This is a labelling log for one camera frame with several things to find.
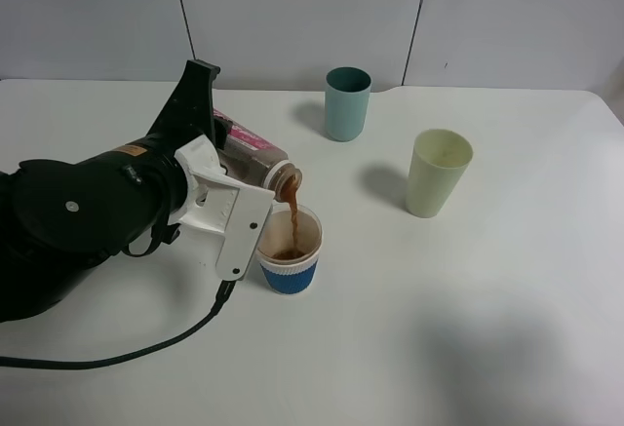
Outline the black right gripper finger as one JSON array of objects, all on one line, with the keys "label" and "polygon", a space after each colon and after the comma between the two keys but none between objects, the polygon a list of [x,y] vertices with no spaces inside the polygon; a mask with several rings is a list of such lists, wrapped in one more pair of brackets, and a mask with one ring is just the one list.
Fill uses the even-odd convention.
[{"label": "black right gripper finger", "polygon": [[158,133],[199,133],[215,139],[213,84],[219,73],[216,65],[188,60],[158,115]]}]

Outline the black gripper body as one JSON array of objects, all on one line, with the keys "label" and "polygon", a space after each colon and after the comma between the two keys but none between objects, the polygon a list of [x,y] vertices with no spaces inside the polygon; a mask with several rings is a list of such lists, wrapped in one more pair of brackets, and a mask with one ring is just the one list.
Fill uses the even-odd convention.
[{"label": "black gripper body", "polygon": [[225,175],[225,121],[159,119],[147,136],[109,152],[111,221],[178,221],[198,203],[200,173]]}]

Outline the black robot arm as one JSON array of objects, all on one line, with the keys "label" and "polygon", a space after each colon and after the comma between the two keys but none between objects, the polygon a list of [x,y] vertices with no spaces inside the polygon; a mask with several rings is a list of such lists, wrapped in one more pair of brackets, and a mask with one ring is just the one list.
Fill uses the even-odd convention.
[{"label": "black robot arm", "polygon": [[214,118],[219,67],[193,59],[147,135],[85,161],[23,161],[1,175],[1,319],[54,307],[109,257],[151,233],[148,253],[176,238],[170,222],[190,192],[175,153],[224,142]]}]

